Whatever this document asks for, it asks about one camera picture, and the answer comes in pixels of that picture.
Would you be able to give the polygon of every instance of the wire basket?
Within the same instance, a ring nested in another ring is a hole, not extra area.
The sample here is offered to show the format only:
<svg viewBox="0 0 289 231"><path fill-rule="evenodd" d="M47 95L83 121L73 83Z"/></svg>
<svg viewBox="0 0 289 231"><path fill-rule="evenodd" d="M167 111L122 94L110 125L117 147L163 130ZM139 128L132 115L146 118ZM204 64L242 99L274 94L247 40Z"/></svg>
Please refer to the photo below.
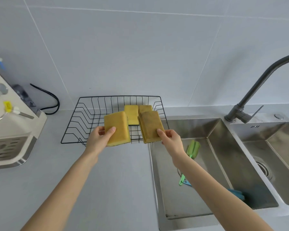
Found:
<svg viewBox="0 0 289 231"><path fill-rule="evenodd" d="M124 110L124 105L152 105L158 111L165 129L169 129L160 96L90 96L80 97L61 143L86 144L89 134L97 126L104 125L104 116ZM129 125L131 143L143 140L140 126Z"/></svg>

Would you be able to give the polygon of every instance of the sink rim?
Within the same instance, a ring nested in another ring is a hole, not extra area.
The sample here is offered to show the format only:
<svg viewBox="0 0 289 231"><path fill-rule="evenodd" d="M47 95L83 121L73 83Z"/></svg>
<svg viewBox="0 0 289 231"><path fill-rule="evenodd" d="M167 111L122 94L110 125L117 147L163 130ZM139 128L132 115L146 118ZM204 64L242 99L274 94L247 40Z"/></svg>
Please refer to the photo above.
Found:
<svg viewBox="0 0 289 231"><path fill-rule="evenodd" d="M281 123L289 122L289 118L286 115L284 115L283 113L280 113L280 114L284 116L283 120L277 119L274 116L274 114L259 113L254 118L252 118L249 124L267 123L267 122L281 122ZM235 141L239 144L241 150L244 152L247 159L249 160L251 165L254 167L254 169L260 176L261 180L265 183L270 193L273 195L273 197L278 203L278 207L257 209L254 211L262 217L263 216L278 217L278 216L289 215L289 205L283 202L278 192L275 190L275 188L273 187L269 179L263 174L262 170L259 168L258 164L256 163L254 157L247 150L247 148L245 147L243 142L240 140L240 138L238 137L238 135L236 134L233 128L234 125L243 124L243 122L241 122L240 120L237 120L234 123L229 123L226 120L224 120L223 115L191 115L191 116L168 116L167 117L168 120L210 119L210 118L221 119L223 121L228 131L232 134ZM159 229L160 230L177 230L177 229L187 229L187 228L217 225L219 222L217 221L214 215L180 218L180 219L175 219L175 220L168 220L166 218L165 211L164 211L164 203L162 199L160 179L159 179L158 169L157 169L157 162L156 162L154 154L151 153L151 146L152 146L152 143L149 144L149 152L150 152L151 170L152 170L152 178L153 178L153 187L154 187L154 193L155 193L155 198L156 198L156 209L157 209L157 215L158 215Z"/></svg>

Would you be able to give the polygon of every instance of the green sponge brush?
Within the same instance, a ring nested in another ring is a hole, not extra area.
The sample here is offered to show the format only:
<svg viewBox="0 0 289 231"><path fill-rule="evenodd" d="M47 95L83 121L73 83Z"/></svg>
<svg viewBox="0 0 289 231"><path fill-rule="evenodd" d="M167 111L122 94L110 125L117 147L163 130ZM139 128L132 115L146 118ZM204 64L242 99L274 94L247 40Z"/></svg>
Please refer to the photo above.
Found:
<svg viewBox="0 0 289 231"><path fill-rule="evenodd" d="M196 156L198 155L198 151L199 151L199 148L201 147L200 145L200 142L198 141L195 141L195 140L192 140L188 146L188 149L186 151L186 154L192 158L192 159L195 159ZM184 179L185 179L185 176L182 174L181 176L181 179L179 181L179 185L183 185L183 182L184 182Z"/></svg>

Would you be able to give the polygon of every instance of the faucet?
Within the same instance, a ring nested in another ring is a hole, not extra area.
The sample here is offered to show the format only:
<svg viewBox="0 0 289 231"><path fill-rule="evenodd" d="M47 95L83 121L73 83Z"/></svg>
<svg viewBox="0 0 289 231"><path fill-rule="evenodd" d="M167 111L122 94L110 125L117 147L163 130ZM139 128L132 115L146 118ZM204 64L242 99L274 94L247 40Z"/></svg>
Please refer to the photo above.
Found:
<svg viewBox="0 0 289 231"><path fill-rule="evenodd" d="M289 63L289 55L279 59L277 62L274 62L266 71L262 74L262 76L257 80L257 82L252 86L252 88L246 93L244 98L236 104L230 112L225 116L225 120L229 122L235 122L235 119L240 119L243 123L248 123L255 115L262 109L263 105L252 115L248 115L243 112L244 106L250 100L250 98L258 91L258 89L264 84L264 82L270 77L270 75L280 68L281 66Z"/></svg>

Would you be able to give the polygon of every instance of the wall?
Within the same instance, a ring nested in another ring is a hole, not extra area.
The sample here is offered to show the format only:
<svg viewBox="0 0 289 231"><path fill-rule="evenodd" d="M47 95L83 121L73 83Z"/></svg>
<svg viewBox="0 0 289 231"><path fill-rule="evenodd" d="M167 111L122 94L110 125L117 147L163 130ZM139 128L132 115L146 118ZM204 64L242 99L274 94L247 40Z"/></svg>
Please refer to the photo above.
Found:
<svg viewBox="0 0 289 231"><path fill-rule="evenodd" d="M0 0L0 57L39 107L160 95L166 107L237 103L289 54L289 0ZM289 64L250 104L289 103Z"/></svg>

